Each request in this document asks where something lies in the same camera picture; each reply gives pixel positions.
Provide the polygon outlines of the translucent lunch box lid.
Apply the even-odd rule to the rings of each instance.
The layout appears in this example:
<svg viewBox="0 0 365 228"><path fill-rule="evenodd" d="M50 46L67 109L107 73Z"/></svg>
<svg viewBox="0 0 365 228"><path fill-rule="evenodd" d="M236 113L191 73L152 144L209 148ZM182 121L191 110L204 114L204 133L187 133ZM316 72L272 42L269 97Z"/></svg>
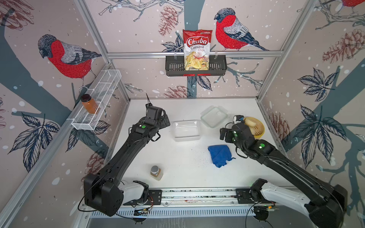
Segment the translucent lunch box lid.
<svg viewBox="0 0 365 228"><path fill-rule="evenodd" d="M210 106L201 113L201 121L210 128L218 127L227 117L228 114L218 106Z"/></svg>

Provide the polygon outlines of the blue microfibre cloth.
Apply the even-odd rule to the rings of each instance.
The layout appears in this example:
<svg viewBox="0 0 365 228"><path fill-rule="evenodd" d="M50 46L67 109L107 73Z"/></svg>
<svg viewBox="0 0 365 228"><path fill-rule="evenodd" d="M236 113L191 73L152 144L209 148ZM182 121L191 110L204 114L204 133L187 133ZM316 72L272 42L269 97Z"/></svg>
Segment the blue microfibre cloth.
<svg viewBox="0 0 365 228"><path fill-rule="evenodd" d="M208 147L212 163L220 168L227 165L227 162L235 159L227 145L212 145Z"/></svg>

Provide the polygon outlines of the translucent plastic lunch box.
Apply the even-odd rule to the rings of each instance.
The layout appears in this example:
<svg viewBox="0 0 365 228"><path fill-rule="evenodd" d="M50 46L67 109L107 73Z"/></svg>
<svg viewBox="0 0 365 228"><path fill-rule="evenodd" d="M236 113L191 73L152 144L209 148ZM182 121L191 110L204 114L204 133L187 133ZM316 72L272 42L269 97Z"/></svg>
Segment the translucent plastic lunch box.
<svg viewBox="0 0 365 228"><path fill-rule="evenodd" d="M199 120L176 121L172 127L172 134L177 142L195 141L201 138L201 123Z"/></svg>

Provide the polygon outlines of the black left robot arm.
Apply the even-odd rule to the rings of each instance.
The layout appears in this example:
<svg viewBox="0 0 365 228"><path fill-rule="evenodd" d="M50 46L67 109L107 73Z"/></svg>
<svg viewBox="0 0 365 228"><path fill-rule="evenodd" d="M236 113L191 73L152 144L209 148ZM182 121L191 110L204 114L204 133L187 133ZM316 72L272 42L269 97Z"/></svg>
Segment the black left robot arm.
<svg viewBox="0 0 365 228"><path fill-rule="evenodd" d="M130 128L127 140L117 154L96 174L89 173L84 179L84 202L95 211L110 217L128 202L148 201L148 184L133 181L119 188L123 175L137 154L159 134L159 130L170 126L165 113L152 117L147 115Z"/></svg>

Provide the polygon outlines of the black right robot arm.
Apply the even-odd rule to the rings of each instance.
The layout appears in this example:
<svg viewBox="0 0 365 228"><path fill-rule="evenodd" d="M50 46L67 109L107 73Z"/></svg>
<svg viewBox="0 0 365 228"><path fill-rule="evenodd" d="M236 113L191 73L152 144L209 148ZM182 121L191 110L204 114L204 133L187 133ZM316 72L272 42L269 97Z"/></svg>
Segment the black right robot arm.
<svg viewBox="0 0 365 228"><path fill-rule="evenodd" d="M269 142L255 139L245 123L221 128L220 139L234 144L248 158L272 169L298 189L291 191L257 179L249 191L253 202L282 204L307 216L318 228L342 227L348 197L345 188L332 186L301 169Z"/></svg>

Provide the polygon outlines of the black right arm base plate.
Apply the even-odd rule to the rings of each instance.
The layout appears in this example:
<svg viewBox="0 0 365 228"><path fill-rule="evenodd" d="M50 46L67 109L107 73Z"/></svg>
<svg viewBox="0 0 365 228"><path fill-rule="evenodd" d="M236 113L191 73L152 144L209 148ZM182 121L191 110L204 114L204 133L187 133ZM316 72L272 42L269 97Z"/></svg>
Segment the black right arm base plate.
<svg viewBox="0 0 365 228"><path fill-rule="evenodd" d="M264 203L274 205L275 203L266 200L262 193L258 190L251 190L250 188L238 188L235 190L235 198L238 200L239 204L253 204L253 203Z"/></svg>

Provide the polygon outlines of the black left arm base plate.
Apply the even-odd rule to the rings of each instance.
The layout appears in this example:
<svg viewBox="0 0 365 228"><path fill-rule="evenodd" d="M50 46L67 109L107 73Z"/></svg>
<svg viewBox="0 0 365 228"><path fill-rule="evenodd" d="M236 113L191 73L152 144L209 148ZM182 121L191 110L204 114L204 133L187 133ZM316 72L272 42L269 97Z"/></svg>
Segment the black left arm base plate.
<svg viewBox="0 0 365 228"><path fill-rule="evenodd" d="M151 205L161 205L162 202L162 190L149 190L146 200L132 200L130 202L131 206L151 206Z"/></svg>

